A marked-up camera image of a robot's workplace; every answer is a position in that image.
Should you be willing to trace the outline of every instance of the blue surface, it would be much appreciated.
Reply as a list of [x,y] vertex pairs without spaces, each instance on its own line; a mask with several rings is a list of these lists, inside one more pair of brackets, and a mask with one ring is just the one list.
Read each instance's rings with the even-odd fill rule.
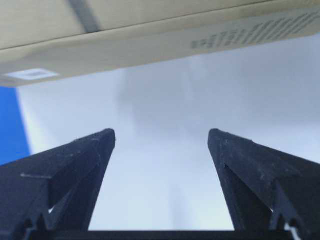
[[0,165],[30,155],[16,90],[0,87]]

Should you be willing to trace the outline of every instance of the cardboard box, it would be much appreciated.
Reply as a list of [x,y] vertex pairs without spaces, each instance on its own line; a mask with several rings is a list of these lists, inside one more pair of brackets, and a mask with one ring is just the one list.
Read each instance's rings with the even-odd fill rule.
[[13,0],[2,13],[8,87],[320,31],[320,0]]

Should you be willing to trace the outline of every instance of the white wall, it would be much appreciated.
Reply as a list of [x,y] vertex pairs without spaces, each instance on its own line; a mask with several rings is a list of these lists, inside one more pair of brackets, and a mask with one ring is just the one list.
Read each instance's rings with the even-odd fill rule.
[[230,230],[209,130],[319,161],[319,53],[318,34],[20,87],[29,144],[115,129],[92,230]]

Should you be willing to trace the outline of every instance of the barcode sticker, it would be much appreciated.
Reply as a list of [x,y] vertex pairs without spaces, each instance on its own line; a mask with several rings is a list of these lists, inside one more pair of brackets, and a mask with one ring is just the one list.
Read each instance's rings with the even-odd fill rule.
[[15,78],[15,79],[22,79],[27,81],[39,80],[39,79],[46,79],[56,77],[59,74],[53,71],[48,71],[43,68],[34,68],[24,71],[15,71],[4,74],[6,77]]

